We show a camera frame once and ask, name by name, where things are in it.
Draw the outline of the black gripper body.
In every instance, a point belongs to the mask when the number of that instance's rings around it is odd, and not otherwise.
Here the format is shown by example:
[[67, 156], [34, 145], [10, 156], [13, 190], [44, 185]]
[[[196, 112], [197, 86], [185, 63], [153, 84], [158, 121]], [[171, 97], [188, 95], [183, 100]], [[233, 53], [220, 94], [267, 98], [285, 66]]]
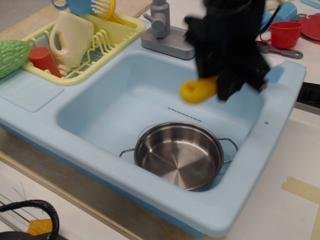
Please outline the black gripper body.
[[186, 16], [187, 42], [195, 50], [216, 50], [220, 71], [229, 55], [260, 54], [255, 39], [259, 34], [263, 0], [205, 0], [203, 18]]

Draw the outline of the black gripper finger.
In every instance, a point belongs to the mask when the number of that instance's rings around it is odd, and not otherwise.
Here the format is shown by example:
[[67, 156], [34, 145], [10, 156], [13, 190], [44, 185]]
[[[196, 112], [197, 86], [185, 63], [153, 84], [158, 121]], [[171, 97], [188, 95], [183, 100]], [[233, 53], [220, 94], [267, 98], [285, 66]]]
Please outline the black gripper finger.
[[216, 50], [197, 49], [195, 51], [195, 62], [200, 78], [209, 78], [220, 73], [219, 53]]
[[259, 53], [245, 55], [229, 55], [219, 72], [217, 80], [217, 96], [227, 101], [234, 93], [248, 84], [257, 92], [267, 87], [265, 76], [270, 67]]

